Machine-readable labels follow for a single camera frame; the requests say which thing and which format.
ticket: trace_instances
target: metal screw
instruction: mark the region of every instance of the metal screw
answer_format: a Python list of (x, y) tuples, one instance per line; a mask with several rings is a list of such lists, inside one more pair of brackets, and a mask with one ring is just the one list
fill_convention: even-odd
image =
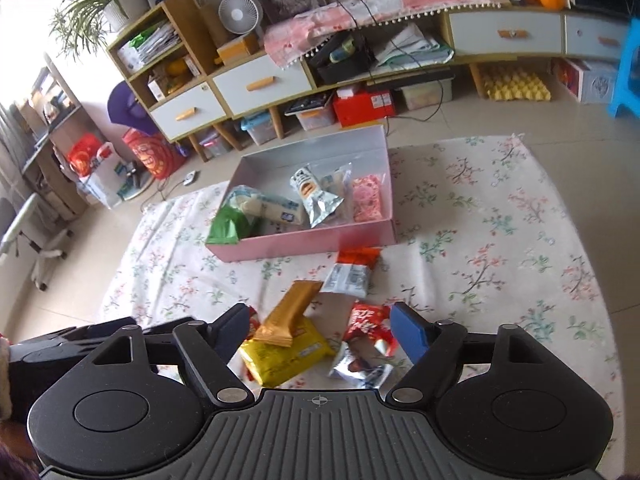
[(391, 396), (397, 402), (413, 404), (414, 402), (418, 402), (422, 399), (422, 392), (415, 388), (398, 388), (391, 394)]
[(233, 404), (234, 402), (241, 402), (248, 397), (248, 394), (242, 388), (224, 388), (220, 390), (216, 395), (220, 402), (225, 404)]

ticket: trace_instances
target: potted plant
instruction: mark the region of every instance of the potted plant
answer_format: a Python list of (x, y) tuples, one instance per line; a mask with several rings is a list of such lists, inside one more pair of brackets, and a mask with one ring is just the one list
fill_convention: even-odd
[(62, 53), (77, 59), (106, 46), (108, 32), (117, 32), (149, 9), (148, 0), (62, 0), (50, 22), (50, 35)]

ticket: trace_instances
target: black gripper pad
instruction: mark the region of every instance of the black gripper pad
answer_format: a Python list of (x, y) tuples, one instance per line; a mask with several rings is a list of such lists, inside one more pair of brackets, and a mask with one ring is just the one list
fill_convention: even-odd
[[(54, 469), (44, 480), (66, 480)], [(454, 455), (425, 416), (377, 393), (266, 390), (260, 402), (215, 415), (187, 453), (135, 480), (498, 480)], [(602, 480), (585, 470), (569, 477)]]

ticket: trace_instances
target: snack package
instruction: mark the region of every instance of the snack package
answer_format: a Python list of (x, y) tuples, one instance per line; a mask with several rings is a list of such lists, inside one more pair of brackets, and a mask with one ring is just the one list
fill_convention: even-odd
[(365, 336), (373, 342), (375, 348), (383, 355), (393, 355), (398, 342), (391, 333), (388, 306), (369, 305), (356, 301), (351, 309), (347, 330), (342, 338), (349, 341)]
[(263, 343), (255, 337), (240, 345), (244, 364), (261, 386), (275, 388), (324, 357), (335, 355), (309, 318), (301, 316), (294, 332), (290, 348)]
[(351, 195), (351, 166), (352, 164), (345, 164), (341, 166), (333, 173), (322, 177), (320, 180), (320, 186), (322, 189), (329, 193), (343, 198), (342, 203), (331, 213), (324, 224), (337, 225), (347, 224), (353, 222), (353, 199)]
[(291, 177), (290, 183), (302, 199), (312, 228), (324, 221), (344, 201), (333, 193), (323, 191), (318, 179), (311, 173), (308, 166), (297, 170)]
[(207, 244), (237, 244), (248, 238), (255, 225), (255, 217), (246, 216), (242, 211), (226, 203), (218, 209), (207, 236)]
[(341, 377), (355, 388), (380, 389), (393, 369), (390, 364), (371, 366), (349, 346), (349, 343), (343, 341), (329, 377)]
[(254, 339), (277, 346), (291, 346), (298, 319), (320, 291), (322, 282), (296, 280), (267, 319), (256, 330)]
[(354, 222), (370, 222), (383, 219), (381, 186), (382, 178), (379, 175), (372, 174), (353, 179)]
[(258, 313), (255, 309), (250, 306), (249, 307), (249, 333), (247, 334), (245, 341), (249, 341), (255, 335), (255, 332), (260, 327), (260, 319), (258, 319)]
[(349, 294), (364, 300), (369, 290), (371, 273), (379, 256), (380, 249), (376, 248), (340, 251), (320, 292)]
[(265, 194), (253, 187), (236, 186), (227, 198), (229, 206), (245, 215), (266, 218), (282, 224), (302, 225), (302, 204), (283, 196)]

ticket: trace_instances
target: pink candy bag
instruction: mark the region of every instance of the pink candy bag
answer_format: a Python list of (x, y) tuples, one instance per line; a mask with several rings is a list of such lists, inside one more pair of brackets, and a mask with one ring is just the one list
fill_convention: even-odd
[(353, 221), (370, 222), (382, 220), (382, 199), (380, 198), (380, 175), (367, 175), (354, 178), (353, 187)]

